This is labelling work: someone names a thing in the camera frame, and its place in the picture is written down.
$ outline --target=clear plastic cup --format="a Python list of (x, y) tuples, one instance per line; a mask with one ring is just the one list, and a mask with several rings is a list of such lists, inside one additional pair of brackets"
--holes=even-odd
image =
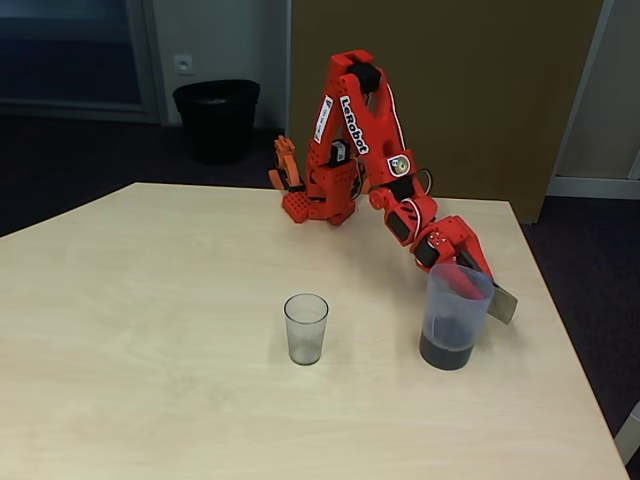
[(284, 304), (289, 357), (298, 365), (320, 360), (329, 305), (318, 295), (300, 293)]
[(431, 269), (420, 354), (441, 370), (458, 370), (469, 361), (495, 287), (482, 272), (456, 264)]

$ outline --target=dark carpet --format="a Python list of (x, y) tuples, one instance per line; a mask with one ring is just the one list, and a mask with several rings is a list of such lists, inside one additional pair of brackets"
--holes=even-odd
[(615, 435), (640, 401), (640, 201), (547, 197), (523, 230)]
[(270, 187), (276, 133), (234, 165), (191, 159), (180, 128), (0, 117), (0, 236), (135, 182)]
[[(138, 181), (269, 187), (273, 139), (206, 166), (181, 129), (0, 118), (0, 236)], [(523, 230), (615, 434), (640, 400), (640, 201), (549, 197)]]

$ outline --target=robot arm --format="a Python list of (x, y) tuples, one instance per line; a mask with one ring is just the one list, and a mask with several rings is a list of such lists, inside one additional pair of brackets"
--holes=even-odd
[[(289, 191), (283, 208), (297, 223), (316, 219), (340, 225), (355, 211), (354, 191), (364, 181), (360, 160), (372, 189), (369, 202), (384, 210), (387, 228), (402, 246), (410, 246), (420, 268), (429, 271), (437, 263), (457, 262), (493, 278), (480, 242), (464, 220), (450, 216), (436, 221), (431, 181), (425, 190), (416, 176), (419, 169), (406, 148), (391, 86), (372, 62), (363, 50), (331, 58), (304, 182), (291, 141), (276, 141), (277, 168), (269, 174), (275, 188)], [(508, 298), (500, 300), (501, 311), (493, 314), (508, 322), (516, 300), (500, 289), (503, 293)]]

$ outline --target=wooden door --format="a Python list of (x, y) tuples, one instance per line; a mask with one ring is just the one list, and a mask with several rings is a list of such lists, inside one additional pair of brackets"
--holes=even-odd
[(293, 0), (291, 136), (304, 162), (329, 57), (387, 71), (437, 196), (511, 201), (535, 221), (602, 0)]

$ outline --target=trash can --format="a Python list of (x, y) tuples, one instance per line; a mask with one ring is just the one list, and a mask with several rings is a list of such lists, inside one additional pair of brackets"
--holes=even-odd
[(217, 165), (242, 159), (259, 94), (260, 85), (251, 80), (200, 82), (173, 92), (196, 161)]

